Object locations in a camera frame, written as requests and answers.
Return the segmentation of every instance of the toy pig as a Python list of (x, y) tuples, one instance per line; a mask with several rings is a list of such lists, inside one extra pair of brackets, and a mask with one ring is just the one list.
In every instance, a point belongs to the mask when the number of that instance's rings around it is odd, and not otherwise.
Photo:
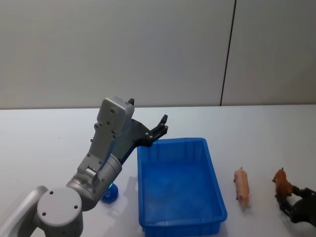
[(235, 171), (234, 182), (236, 184), (236, 200), (238, 200), (243, 207), (247, 207), (249, 202), (249, 184), (247, 173), (242, 167)]
[(283, 167), (275, 174), (272, 182), (276, 183), (275, 197), (287, 198), (288, 196), (291, 196), (293, 192), (293, 185), (287, 181)]

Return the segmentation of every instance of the white wall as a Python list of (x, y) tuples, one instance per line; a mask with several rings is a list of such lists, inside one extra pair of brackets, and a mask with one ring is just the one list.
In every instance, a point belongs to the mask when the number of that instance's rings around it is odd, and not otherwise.
[(222, 105), (316, 103), (316, 1), (238, 0)]
[(233, 0), (1, 0), (0, 108), (219, 105)]

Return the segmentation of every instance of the blue storage tray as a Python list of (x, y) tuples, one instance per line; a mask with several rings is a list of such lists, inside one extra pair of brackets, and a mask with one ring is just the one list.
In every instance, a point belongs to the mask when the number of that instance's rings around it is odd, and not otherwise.
[(138, 147), (139, 224), (146, 237), (217, 234), (227, 211), (203, 138)]

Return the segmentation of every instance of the white table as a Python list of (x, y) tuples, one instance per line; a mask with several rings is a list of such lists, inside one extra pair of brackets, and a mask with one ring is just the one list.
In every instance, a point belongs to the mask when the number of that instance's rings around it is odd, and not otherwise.
[[(89, 149), (98, 109), (0, 111), (0, 213), (24, 191), (63, 187)], [(164, 138), (204, 137), (228, 218), (222, 237), (310, 237), (316, 228), (292, 224), (279, 211), (271, 181), (281, 167), (289, 181), (316, 190), (316, 106), (139, 108), (134, 118), (156, 126), (168, 114)], [(115, 183), (119, 198), (85, 212), (83, 237), (143, 237), (138, 224), (134, 151)], [(251, 208), (235, 200), (234, 171), (248, 173)], [(43, 237), (37, 229), (33, 237)]]

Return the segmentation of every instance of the blue object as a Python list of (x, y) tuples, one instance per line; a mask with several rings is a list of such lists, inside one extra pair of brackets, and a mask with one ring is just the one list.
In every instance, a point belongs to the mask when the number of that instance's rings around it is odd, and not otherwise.
[(119, 196), (119, 189), (115, 184), (111, 184), (108, 188), (108, 190), (103, 194), (101, 201), (107, 204), (111, 204), (116, 199), (118, 199)]
[(217, 234), (227, 211), (203, 138), (138, 147), (139, 224), (146, 237)]

